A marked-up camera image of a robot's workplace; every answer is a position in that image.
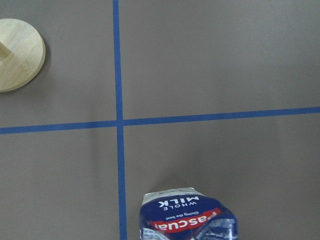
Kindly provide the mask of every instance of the blue line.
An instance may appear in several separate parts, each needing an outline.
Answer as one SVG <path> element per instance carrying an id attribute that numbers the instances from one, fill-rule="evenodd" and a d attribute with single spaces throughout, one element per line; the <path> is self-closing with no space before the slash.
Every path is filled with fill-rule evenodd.
<path id="1" fill-rule="evenodd" d="M 318 114 L 318 113 L 320 113 L 320 107 L 305 107 L 305 108 L 260 110 L 260 111 L 239 111 L 239 112 L 203 114 L 203 115 L 127 119 L 123 121 L 123 125 L 136 126 L 136 125 L 151 125 L 151 124 L 169 124 L 169 123 L 261 118 L 261 117 L 272 117 L 272 116 L 288 116 L 288 115 Z"/>
<path id="2" fill-rule="evenodd" d="M 90 122 L 76 122 L 76 123 L 62 123 L 62 124 L 48 124 L 48 125 L 33 125 L 33 126 L 12 126 L 1 127 L 1 134 L 21 134 L 21 133 L 36 133 L 49 131 L 63 131 L 75 129 L 96 129 L 116 127 L 117 122 L 112 121 L 90 121 Z"/>
<path id="3" fill-rule="evenodd" d="M 113 0 L 113 41 L 115 73 L 115 108 L 118 161 L 118 208 L 120 240 L 127 240 L 126 172 L 124 146 L 124 117 L 122 100 L 121 49 L 119 27 L 119 1 Z"/>

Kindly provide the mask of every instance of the round wooden lid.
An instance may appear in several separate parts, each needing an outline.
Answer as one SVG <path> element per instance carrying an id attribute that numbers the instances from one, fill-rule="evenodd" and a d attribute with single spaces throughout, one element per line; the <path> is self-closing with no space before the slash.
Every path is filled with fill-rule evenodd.
<path id="1" fill-rule="evenodd" d="M 18 19 L 0 19 L 0 92 L 30 82 L 45 56 L 45 43 L 33 26 Z"/>

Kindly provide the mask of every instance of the milk carton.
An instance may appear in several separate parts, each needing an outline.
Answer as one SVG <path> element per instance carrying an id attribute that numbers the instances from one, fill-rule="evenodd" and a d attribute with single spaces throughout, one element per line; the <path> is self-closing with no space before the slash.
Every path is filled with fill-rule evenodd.
<path id="1" fill-rule="evenodd" d="M 141 240 L 237 240 L 237 219 L 194 188 L 147 193 L 140 209 Z"/>

